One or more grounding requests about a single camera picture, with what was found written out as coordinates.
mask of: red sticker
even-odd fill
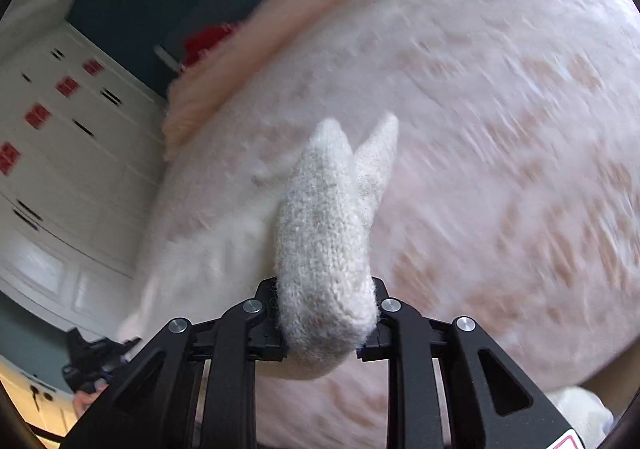
[[[56,89],[62,93],[64,96],[70,96],[73,92],[75,92],[80,87],[75,80],[71,77],[65,77],[60,80],[59,83],[56,84]]]
[[[18,150],[10,143],[4,142],[0,147],[0,172],[8,175],[18,158],[20,158]]]
[[[34,104],[31,111],[24,116],[24,119],[35,129],[40,129],[40,126],[47,122],[50,116],[51,112],[49,109],[45,108],[42,104]]]
[[[42,121],[41,121],[41,119],[38,118],[38,116],[33,111],[28,112],[24,116],[24,119],[27,122],[29,122],[29,124],[31,124],[31,127],[35,127],[36,129],[40,129],[40,125],[42,124]]]
[[[98,61],[96,61],[95,59],[88,60],[82,65],[82,67],[84,68],[85,72],[87,72],[92,77],[97,76],[97,74],[99,74],[104,69],[104,66],[98,63]]]
[[[49,109],[45,108],[42,104],[34,104],[31,111],[33,111],[41,120],[47,120],[51,116]]]

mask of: person's hand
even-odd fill
[[[107,389],[106,384],[98,384],[95,393],[85,393],[84,391],[76,391],[74,399],[71,404],[74,407],[74,413],[76,413],[76,417],[79,419],[84,412],[89,408],[92,403],[95,402],[95,399],[100,397],[101,392]]]

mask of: knit sock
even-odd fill
[[[331,371],[376,326],[369,229],[397,141],[398,119],[387,114],[353,153],[338,122],[327,119],[294,169],[278,214],[275,260],[280,326],[289,358],[303,369],[292,378]]]

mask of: bedspread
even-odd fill
[[[348,0],[204,122],[170,167],[122,336],[218,317],[273,268],[273,220],[316,124],[398,155],[370,265],[428,317],[470,315],[545,390],[640,331],[640,15],[631,0]],[[258,439],[383,447],[386,364],[258,368]]]

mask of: white fabric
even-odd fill
[[[613,415],[591,391],[565,387],[546,394],[575,429],[584,449],[596,449],[613,426]]]
[[[318,122],[355,146],[391,111],[372,275],[427,317],[476,318],[542,389],[582,382],[640,331],[639,50],[631,0],[348,1],[175,159],[122,336],[252,296]],[[352,356],[314,381],[263,371],[263,444],[384,447],[385,363]]]
[[[340,124],[327,119],[296,166],[276,224],[279,316],[290,350],[277,366],[283,377],[328,373],[376,326],[369,229],[397,140],[398,119],[387,115],[354,154]]]

